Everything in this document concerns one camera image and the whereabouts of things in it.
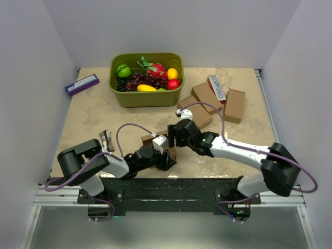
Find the brown paper box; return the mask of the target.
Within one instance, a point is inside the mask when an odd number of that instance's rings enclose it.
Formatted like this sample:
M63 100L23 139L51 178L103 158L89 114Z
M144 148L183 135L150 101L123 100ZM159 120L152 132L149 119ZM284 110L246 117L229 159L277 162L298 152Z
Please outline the brown paper box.
M155 136L146 135L141 137L143 146L152 147L158 152L165 154L169 153L171 159L176 160L177 154L174 147L169 147L167 130L155 133Z

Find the brown snack wrapper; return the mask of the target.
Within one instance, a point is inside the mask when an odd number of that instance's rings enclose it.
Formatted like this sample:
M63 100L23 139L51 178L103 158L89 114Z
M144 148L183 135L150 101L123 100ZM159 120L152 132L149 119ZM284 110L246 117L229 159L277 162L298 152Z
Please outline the brown snack wrapper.
M102 141L103 149L107 152L114 152L114 146L112 145L112 135L110 130L104 130L100 134L100 139Z

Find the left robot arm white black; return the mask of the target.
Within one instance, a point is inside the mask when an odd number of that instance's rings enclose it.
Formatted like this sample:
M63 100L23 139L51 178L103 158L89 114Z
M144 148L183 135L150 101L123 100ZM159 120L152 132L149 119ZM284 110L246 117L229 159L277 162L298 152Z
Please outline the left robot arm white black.
M157 167L167 171L176 164L176 156L162 147L167 143L157 138L157 148L142 146L132 154L118 158L101 147L96 139L60 152L58 163L68 186L80 186L86 190L91 200L103 203L107 199L107 190L98 173L104 171L117 179L131 179L139 171Z

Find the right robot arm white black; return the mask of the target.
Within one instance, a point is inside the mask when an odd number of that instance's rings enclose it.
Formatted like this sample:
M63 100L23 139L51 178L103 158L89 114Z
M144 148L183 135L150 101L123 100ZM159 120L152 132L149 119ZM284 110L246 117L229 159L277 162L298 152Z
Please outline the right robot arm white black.
M288 197L300 172L296 160L281 144L256 146L224 139L215 132L201 132L190 119L169 125L168 139L171 147L189 147L200 156L225 158L258 170L258 175L238 179L230 194L238 204L251 195L266 191Z

